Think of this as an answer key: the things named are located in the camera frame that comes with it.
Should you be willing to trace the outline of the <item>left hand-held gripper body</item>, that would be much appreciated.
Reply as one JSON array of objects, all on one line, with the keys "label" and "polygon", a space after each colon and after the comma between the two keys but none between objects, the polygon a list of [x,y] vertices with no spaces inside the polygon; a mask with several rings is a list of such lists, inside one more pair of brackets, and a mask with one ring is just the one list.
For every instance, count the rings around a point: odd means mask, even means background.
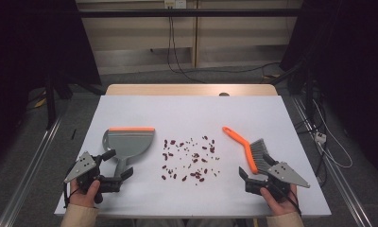
[{"label": "left hand-held gripper body", "polygon": [[79,188],[86,192],[94,180],[100,181],[99,189],[94,197],[95,203],[103,201],[103,193],[119,192],[122,185],[120,177],[105,177],[100,174],[101,155],[93,156],[85,151],[68,169],[64,183],[64,191],[67,191],[67,184],[77,180]]}]

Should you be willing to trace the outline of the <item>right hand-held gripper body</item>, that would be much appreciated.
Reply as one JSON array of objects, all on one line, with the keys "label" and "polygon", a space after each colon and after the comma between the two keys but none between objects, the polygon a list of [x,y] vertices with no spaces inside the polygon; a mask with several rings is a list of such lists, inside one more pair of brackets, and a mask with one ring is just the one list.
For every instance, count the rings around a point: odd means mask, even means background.
[{"label": "right hand-held gripper body", "polygon": [[266,188],[275,200],[280,200],[290,192],[290,185],[298,185],[309,188],[310,184],[296,172],[288,163],[280,162],[271,166],[264,180],[250,179],[245,181],[245,191],[261,196],[260,189]]}]

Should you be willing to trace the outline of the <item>grey dustpan with orange edge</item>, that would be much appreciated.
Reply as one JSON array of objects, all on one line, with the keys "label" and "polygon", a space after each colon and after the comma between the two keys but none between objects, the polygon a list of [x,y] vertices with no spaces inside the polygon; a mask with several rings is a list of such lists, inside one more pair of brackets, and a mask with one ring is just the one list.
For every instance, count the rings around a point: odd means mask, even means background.
[{"label": "grey dustpan with orange edge", "polygon": [[117,159],[115,177],[119,177],[125,171],[128,158],[138,156],[149,148],[154,134],[155,129],[151,127],[118,127],[109,128],[104,132],[103,149],[113,149]]}]

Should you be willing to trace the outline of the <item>orange brush with grey bristles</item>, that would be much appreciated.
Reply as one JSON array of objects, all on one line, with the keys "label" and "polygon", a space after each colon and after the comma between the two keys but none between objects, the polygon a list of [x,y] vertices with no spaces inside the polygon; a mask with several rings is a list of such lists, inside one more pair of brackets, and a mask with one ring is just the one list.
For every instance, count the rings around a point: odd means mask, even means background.
[{"label": "orange brush with grey bristles", "polygon": [[263,138],[250,143],[229,127],[223,127],[222,130],[244,148],[249,169],[253,174],[267,174],[270,165],[264,160],[264,155],[268,154],[268,151]]}]

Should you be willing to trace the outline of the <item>red beans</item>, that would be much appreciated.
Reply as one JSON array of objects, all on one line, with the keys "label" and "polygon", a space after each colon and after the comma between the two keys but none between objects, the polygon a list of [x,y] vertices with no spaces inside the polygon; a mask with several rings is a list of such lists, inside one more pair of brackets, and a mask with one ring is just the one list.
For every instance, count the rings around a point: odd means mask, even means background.
[{"label": "red beans", "polygon": [[183,140],[164,139],[162,156],[161,178],[165,181],[193,181],[198,185],[221,173],[216,141],[208,135]]}]

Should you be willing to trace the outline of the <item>person's right hand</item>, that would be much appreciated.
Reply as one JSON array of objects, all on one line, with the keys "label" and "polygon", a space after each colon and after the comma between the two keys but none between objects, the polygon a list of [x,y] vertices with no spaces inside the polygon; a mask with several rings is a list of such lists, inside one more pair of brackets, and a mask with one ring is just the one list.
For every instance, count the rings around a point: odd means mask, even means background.
[{"label": "person's right hand", "polygon": [[266,188],[262,187],[260,192],[271,209],[271,214],[273,216],[284,215],[292,212],[298,213],[299,201],[297,197],[297,187],[294,184],[290,185],[290,192],[287,194],[287,197],[282,198],[279,201],[276,201]]}]

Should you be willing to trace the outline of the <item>person's left hand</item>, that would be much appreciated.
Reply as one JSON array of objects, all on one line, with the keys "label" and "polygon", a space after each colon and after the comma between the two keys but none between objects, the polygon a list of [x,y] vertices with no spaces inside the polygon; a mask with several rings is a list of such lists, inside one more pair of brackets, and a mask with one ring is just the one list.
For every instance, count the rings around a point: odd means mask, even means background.
[{"label": "person's left hand", "polygon": [[82,191],[74,179],[70,182],[70,203],[82,207],[94,208],[95,207],[95,195],[99,189],[100,181],[94,180],[90,185],[89,189],[84,192]]}]

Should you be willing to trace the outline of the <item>black metal stand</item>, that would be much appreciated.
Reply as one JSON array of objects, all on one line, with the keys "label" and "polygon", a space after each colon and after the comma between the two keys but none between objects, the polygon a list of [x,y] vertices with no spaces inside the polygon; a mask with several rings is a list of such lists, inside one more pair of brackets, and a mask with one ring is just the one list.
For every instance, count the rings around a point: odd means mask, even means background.
[{"label": "black metal stand", "polygon": [[56,121],[56,104],[54,98],[54,85],[52,77],[48,74],[45,78],[45,95],[47,103],[47,129],[50,130]]}]

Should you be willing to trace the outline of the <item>white table board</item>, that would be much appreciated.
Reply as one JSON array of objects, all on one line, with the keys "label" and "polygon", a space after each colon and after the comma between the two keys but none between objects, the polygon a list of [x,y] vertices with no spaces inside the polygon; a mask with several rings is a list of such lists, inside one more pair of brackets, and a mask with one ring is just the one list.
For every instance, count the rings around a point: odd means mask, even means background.
[{"label": "white table board", "polygon": [[[239,143],[223,127],[249,142],[263,138],[269,154],[288,163],[309,184],[298,189],[306,218],[331,210],[280,96],[103,96],[81,149],[103,152],[104,132],[113,127],[152,127],[155,135],[143,154],[129,159],[133,175],[118,193],[107,194],[99,214],[107,218],[255,218],[269,214],[266,202],[245,191],[238,167],[249,166]],[[163,180],[163,140],[208,135],[220,157],[218,177],[195,185]]]}]

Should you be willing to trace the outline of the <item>black curtain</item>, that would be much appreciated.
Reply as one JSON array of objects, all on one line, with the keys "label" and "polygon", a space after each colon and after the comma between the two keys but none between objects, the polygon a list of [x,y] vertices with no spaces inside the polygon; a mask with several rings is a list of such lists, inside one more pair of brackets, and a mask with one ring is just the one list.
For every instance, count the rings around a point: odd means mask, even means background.
[{"label": "black curtain", "polygon": [[310,70],[367,159],[378,169],[378,0],[302,0],[281,61]]},{"label": "black curtain", "polygon": [[101,83],[77,0],[0,0],[0,157],[26,112],[28,94],[53,85]]}]

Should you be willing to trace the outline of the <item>black horizontal bar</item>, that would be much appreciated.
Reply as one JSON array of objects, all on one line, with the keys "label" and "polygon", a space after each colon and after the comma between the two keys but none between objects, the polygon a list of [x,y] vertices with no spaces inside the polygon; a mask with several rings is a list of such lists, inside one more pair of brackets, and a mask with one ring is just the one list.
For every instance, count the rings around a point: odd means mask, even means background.
[{"label": "black horizontal bar", "polygon": [[119,17],[293,17],[303,14],[301,9],[127,9],[80,10],[83,18]]}]

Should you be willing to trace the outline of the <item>aluminium floor rail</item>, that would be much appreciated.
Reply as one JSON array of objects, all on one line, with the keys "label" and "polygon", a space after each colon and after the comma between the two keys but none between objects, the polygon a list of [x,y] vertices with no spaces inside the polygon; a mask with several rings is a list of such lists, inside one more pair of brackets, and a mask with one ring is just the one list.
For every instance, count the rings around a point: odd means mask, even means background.
[{"label": "aluminium floor rail", "polygon": [[339,194],[346,203],[357,227],[372,227],[369,217],[364,209],[362,203],[352,190],[348,181],[341,171],[341,167],[333,162],[331,152],[328,148],[324,148],[319,142],[315,141],[315,135],[310,134],[312,142],[317,146],[318,153],[322,156],[322,160],[330,173]]},{"label": "aluminium floor rail", "polygon": [[43,139],[36,149],[22,180],[18,183],[17,188],[0,217],[0,227],[13,227],[30,191],[31,185],[33,184],[33,180],[37,176],[43,163],[43,159],[49,151],[51,143],[58,132],[60,122],[61,116],[57,117],[52,125],[45,131]]}]

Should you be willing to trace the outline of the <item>white wall socket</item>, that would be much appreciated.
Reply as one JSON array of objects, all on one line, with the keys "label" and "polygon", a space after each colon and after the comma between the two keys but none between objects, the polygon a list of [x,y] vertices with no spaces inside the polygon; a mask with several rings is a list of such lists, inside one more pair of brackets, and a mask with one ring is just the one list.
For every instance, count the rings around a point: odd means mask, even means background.
[{"label": "white wall socket", "polygon": [[186,0],[163,0],[166,9],[186,9]]}]

